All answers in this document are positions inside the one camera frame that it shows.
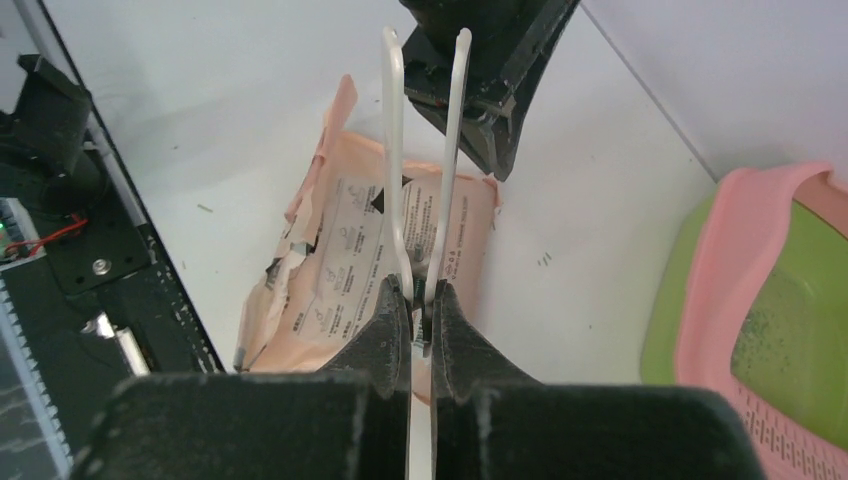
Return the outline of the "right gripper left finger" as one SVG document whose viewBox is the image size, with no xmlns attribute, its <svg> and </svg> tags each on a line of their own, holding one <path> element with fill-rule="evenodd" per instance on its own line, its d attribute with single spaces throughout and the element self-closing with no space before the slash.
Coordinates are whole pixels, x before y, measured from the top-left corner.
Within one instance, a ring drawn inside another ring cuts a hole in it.
<svg viewBox="0 0 848 480">
<path fill-rule="evenodd" d="M 411 325 L 395 276 L 311 373 L 150 374 L 121 383 L 74 479 L 405 479 Z"/>
</svg>

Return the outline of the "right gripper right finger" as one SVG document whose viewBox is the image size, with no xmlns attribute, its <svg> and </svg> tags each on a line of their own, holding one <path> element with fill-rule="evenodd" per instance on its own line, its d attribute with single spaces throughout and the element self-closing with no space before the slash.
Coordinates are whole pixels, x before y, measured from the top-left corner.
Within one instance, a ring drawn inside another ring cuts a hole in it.
<svg viewBox="0 0 848 480">
<path fill-rule="evenodd" d="M 437 479 L 762 479 L 738 414 L 701 388 L 543 383 L 436 288 L 431 338 Z"/>
</svg>

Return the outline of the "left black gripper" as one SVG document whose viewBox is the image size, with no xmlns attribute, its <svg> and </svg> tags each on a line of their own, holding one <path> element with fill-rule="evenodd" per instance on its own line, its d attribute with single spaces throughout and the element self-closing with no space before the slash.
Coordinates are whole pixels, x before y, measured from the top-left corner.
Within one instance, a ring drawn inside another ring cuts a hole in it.
<svg viewBox="0 0 848 480">
<path fill-rule="evenodd" d="M 472 35 L 459 148 L 485 175 L 513 171 L 523 124 L 578 0 L 401 0 L 417 25 L 402 51 L 405 94 L 441 132 L 455 40 Z"/>
</svg>

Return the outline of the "torn white bag strip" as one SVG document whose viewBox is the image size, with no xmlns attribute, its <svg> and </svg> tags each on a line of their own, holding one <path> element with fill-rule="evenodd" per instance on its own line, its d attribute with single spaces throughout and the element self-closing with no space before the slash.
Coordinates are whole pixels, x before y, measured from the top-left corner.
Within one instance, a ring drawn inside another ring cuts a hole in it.
<svg viewBox="0 0 848 480">
<path fill-rule="evenodd" d="M 382 51 L 382 125 L 384 135 L 384 215 L 386 240 L 397 258 L 402 294 L 413 307 L 421 310 L 420 319 L 412 322 L 413 332 L 420 333 L 422 353 L 429 354 L 433 338 L 433 316 L 436 287 L 440 278 L 447 234 L 449 233 L 461 116 L 463 113 L 466 79 L 472 43 L 469 29 L 460 30 L 455 41 L 450 75 L 447 124 L 442 164 L 429 164 L 417 180 L 426 180 L 431 187 L 439 178 L 440 197 L 430 205 L 436 214 L 435 229 L 430 242 L 407 247 L 405 239 L 405 209 L 403 204 L 404 173 L 404 57 L 397 33 L 386 26 L 381 34 Z"/>
</svg>

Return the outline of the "cat litter bag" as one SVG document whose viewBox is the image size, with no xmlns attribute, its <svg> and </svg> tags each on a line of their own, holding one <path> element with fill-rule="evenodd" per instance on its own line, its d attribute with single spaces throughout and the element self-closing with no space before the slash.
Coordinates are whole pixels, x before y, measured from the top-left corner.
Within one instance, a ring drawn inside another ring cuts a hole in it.
<svg viewBox="0 0 848 480">
<path fill-rule="evenodd" d="M 358 95 L 340 80 L 321 139 L 287 211 L 271 263 L 244 302 L 233 367 L 238 372 L 311 372 L 335 356 L 373 316 L 382 280 L 398 273 L 386 243 L 383 146 L 345 131 Z M 407 247 L 430 242 L 440 197 L 417 180 L 428 163 L 406 162 L 403 204 Z M 465 318 L 480 305 L 484 256 L 498 183 L 458 174 L 440 279 L 456 290 Z"/>
</svg>

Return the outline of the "pink green litter box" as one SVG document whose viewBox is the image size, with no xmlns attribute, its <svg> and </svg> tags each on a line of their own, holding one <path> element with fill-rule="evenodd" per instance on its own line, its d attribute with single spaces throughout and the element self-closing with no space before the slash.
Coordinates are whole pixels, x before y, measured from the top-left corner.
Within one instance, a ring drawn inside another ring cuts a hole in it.
<svg viewBox="0 0 848 480">
<path fill-rule="evenodd" d="M 643 382 L 723 395 L 771 479 L 847 475 L 847 186 L 824 161 L 739 168 L 684 219 Z"/>
</svg>

